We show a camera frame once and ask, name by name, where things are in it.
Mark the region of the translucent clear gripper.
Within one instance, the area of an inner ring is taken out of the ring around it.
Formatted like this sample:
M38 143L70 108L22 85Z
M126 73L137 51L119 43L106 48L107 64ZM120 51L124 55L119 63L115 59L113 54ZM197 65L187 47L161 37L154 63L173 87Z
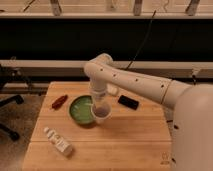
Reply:
M100 105L106 101L106 90L95 90L94 88L90 88L90 95L92 97L92 103L96 105Z

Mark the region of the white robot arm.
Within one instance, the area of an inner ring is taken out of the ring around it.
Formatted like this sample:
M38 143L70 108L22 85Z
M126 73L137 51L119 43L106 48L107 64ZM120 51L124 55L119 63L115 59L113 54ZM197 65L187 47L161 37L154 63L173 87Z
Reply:
M102 53L84 65L96 101L114 84L173 111L171 171L213 171L213 85L128 72Z

